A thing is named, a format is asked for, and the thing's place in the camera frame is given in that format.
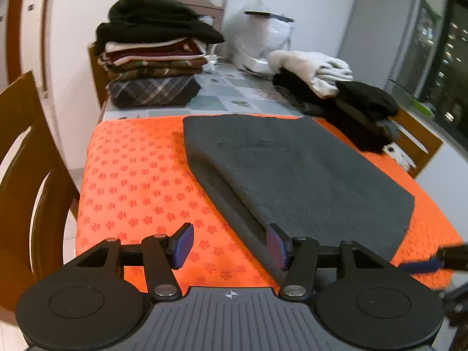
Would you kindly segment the dark grey trousers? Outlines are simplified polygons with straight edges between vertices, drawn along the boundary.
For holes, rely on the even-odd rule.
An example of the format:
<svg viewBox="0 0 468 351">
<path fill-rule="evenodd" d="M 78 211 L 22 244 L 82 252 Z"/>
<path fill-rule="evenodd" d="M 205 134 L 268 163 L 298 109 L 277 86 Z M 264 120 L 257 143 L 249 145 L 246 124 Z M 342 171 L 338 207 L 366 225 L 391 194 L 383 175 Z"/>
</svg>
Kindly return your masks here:
<svg viewBox="0 0 468 351">
<path fill-rule="evenodd" d="M 188 116 L 183 135 L 196 181 L 277 283 L 271 224 L 324 246 L 355 241 L 385 260 L 409 229 L 412 194 L 308 117 Z"/>
</svg>

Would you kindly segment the orange patterned table mat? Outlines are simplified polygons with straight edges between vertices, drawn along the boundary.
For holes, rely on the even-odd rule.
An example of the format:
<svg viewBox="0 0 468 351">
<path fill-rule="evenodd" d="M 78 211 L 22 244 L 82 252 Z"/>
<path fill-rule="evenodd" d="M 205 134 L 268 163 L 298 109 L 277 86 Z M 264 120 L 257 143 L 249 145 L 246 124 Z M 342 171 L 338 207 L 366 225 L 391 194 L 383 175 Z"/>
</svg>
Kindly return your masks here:
<svg viewBox="0 0 468 351">
<path fill-rule="evenodd" d="M 77 254 L 106 238 L 124 245 L 155 234 L 172 235 L 194 225 L 194 246 L 175 271 L 185 293 L 190 286 L 278 285 L 254 260 L 194 180 L 183 143 L 184 116 L 104 121 L 87 148 L 76 235 Z M 348 147 L 354 145 L 323 119 L 316 122 Z M 392 264 L 433 255 L 464 241 L 439 207 L 388 155 L 359 152 L 415 198 L 415 208 Z"/>
</svg>

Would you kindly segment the wooden chair right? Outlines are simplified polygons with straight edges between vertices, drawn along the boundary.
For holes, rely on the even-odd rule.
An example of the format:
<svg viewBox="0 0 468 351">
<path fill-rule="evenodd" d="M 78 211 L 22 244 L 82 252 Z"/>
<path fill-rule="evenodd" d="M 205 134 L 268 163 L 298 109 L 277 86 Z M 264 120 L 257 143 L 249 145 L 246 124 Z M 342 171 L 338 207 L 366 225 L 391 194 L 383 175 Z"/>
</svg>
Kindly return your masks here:
<svg viewBox="0 0 468 351">
<path fill-rule="evenodd" d="M 395 117 L 378 121 L 390 144 L 383 151 L 415 179 L 435 156 L 443 141 L 403 109 Z"/>
</svg>

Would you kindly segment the wooden chair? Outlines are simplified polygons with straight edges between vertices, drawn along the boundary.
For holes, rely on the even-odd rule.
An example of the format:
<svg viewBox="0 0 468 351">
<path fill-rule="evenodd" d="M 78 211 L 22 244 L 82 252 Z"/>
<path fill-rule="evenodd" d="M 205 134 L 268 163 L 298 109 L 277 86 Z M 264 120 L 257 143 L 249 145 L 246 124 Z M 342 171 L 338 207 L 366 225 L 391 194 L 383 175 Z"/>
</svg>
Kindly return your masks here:
<svg viewBox="0 0 468 351">
<path fill-rule="evenodd" d="M 49 130 L 32 72 L 1 92 L 1 320 L 16 324 L 22 293 L 63 265 L 69 214 L 80 194 Z"/>
<path fill-rule="evenodd" d="M 390 144 L 383 151 L 415 179 L 435 156 L 443 141 L 403 109 L 395 117 L 378 121 Z"/>
</svg>

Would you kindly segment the black garment right pile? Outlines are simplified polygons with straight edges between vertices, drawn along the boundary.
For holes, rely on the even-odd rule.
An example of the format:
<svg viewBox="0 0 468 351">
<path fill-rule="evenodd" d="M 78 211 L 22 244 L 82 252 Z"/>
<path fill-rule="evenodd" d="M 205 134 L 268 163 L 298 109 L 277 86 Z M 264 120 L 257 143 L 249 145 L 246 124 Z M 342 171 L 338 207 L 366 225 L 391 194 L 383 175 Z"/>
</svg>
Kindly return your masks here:
<svg viewBox="0 0 468 351">
<path fill-rule="evenodd" d="M 282 68 L 272 83 L 288 103 L 306 116 L 325 119 L 359 151 L 381 154 L 400 138 L 393 122 L 399 105 L 384 90 L 362 82 L 338 82 L 335 97 L 320 98 L 294 73 Z"/>
</svg>

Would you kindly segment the grey plaid folded garment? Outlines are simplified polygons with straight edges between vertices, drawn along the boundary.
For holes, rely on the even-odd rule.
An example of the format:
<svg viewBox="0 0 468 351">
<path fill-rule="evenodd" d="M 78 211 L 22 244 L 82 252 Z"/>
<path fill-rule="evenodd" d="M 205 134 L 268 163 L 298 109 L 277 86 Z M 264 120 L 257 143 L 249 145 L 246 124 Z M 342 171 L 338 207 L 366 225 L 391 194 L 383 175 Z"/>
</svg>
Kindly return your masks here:
<svg viewBox="0 0 468 351">
<path fill-rule="evenodd" d="M 119 108 L 184 106 L 201 86 L 194 76 L 112 81 L 106 86 L 109 100 Z"/>
</svg>

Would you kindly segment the checkered tablecloth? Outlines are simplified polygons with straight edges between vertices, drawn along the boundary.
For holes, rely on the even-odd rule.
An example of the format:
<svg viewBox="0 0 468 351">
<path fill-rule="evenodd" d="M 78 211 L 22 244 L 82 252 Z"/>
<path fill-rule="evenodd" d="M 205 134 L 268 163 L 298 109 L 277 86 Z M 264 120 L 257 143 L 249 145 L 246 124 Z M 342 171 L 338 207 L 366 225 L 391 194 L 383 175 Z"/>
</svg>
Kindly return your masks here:
<svg viewBox="0 0 468 351">
<path fill-rule="evenodd" d="M 111 121 L 231 113 L 302 116 L 299 110 L 274 89 L 269 79 L 252 75 L 229 63 L 218 64 L 215 71 L 199 74 L 196 80 L 201 89 L 187 105 L 120 109 L 109 103 L 103 113 L 103 119 Z"/>
</svg>

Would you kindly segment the cream white sweater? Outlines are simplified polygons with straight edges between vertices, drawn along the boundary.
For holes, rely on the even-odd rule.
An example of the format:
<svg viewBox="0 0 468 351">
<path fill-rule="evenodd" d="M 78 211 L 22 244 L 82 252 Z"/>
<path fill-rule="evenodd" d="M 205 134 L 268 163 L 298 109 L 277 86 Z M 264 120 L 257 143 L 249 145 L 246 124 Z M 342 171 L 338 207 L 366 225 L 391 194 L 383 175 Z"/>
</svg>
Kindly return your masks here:
<svg viewBox="0 0 468 351">
<path fill-rule="evenodd" d="M 282 68 L 295 74 L 320 98 L 335 97 L 338 82 L 353 82 L 350 66 L 342 59 L 315 51 L 272 51 L 267 57 L 269 68 L 279 73 Z"/>
</svg>

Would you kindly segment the brown patterned folded garment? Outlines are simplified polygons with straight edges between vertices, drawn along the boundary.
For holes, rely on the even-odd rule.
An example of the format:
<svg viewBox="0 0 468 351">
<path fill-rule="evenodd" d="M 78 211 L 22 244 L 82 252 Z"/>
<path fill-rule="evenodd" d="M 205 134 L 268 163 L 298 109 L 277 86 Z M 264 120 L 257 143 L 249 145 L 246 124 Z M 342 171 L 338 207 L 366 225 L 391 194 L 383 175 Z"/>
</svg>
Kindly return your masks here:
<svg viewBox="0 0 468 351">
<path fill-rule="evenodd" d="M 170 78 L 197 75 L 203 71 L 207 60 L 202 57 L 188 60 L 146 61 L 134 60 L 123 65 L 106 64 L 103 66 L 110 81 L 128 81 L 144 78 Z"/>
</svg>

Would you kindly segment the wooden chair left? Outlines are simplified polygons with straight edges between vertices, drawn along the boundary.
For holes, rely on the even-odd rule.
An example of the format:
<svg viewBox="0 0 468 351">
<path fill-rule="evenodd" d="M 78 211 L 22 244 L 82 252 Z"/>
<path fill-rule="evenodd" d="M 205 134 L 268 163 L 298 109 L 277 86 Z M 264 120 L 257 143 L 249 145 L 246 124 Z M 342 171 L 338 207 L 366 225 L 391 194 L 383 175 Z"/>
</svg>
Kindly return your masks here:
<svg viewBox="0 0 468 351">
<path fill-rule="evenodd" d="M 1 320 L 16 324 L 22 293 L 63 265 L 69 214 L 80 194 L 49 130 L 32 72 L 1 92 Z"/>
</svg>

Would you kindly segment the maroon white folded garment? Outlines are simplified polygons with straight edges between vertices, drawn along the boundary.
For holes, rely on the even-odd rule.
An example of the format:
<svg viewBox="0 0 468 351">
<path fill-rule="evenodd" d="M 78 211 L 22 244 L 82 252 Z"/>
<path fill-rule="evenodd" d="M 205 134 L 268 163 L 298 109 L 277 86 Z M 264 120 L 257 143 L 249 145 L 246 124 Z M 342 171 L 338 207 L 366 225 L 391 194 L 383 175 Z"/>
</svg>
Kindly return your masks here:
<svg viewBox="0 0 468 351">
<path fill-rule="evenodd" d="M 131 61 L 174 61 L 202 58 L 208 46 L 193 38 L 179 38 L 153 44 L 108 42 L 99 56 L 102 63 L 120 66 Z"/>
</svg>

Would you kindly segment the white plastic bag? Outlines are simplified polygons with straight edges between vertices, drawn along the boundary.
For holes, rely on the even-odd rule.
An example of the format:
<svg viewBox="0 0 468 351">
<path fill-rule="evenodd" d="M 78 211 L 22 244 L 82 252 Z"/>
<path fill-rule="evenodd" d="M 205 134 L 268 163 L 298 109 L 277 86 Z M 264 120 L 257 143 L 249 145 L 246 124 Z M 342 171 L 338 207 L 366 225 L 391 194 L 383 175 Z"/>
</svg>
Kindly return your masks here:
<svg viewBox="0 0 468 351">
<path fill-rule="evenodd" d="M 270 11 L 263 1 L 249 2 L 224 27 L 229 60 L 243 70 L 270 75 L 267 57 L 290 49 L 294 25 L 293 18 Z"/>
</svg>

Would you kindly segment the grey refrigerator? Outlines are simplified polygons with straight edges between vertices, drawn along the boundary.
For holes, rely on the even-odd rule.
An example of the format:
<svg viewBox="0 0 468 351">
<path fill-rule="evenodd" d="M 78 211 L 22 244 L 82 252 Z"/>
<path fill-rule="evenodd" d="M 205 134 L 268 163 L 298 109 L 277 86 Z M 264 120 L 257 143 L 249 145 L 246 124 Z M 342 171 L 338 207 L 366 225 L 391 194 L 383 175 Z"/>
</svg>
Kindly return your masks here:
<svg viewBox="0 0 468 351">
<path fill-rule="evenodd" d="M 422 86 L 440 21 L 427 0 L 355 0 L 338 57 L 356 81 L 411 99 Z"/>
</svg>

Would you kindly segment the black folded garment top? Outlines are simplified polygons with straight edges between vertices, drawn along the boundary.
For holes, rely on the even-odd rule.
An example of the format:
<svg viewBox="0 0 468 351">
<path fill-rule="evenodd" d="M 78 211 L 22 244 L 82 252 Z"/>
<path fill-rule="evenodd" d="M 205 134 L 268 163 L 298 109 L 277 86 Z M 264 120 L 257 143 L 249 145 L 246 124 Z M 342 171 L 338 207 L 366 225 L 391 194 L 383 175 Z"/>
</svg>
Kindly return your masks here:
<svg viewBox="0 0 468 351">
<path fill-rule="evenodd" d="M 119 0 L 109 9 L 108 21 L 96 29 L 95 55 L 106 44 L 151 44 L 194 38 L 205 44 L 224 42 L 223 35 L 176 0 Z"/>
</svg>

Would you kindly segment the brown door frame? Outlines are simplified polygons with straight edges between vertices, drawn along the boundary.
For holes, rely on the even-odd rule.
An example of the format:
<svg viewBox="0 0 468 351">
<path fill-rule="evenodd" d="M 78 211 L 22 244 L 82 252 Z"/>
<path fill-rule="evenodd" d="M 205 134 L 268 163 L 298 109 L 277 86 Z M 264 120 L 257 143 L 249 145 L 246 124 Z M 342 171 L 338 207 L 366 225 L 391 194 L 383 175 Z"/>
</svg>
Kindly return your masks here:
<svg viewBox="0 0 468 351">
<path fill-rule="evenodd" d="M 48 18 L 51 0 L 6 0 L 6 80 L 34 74 L 37 86 L 48 89 Z"/>
</svg>

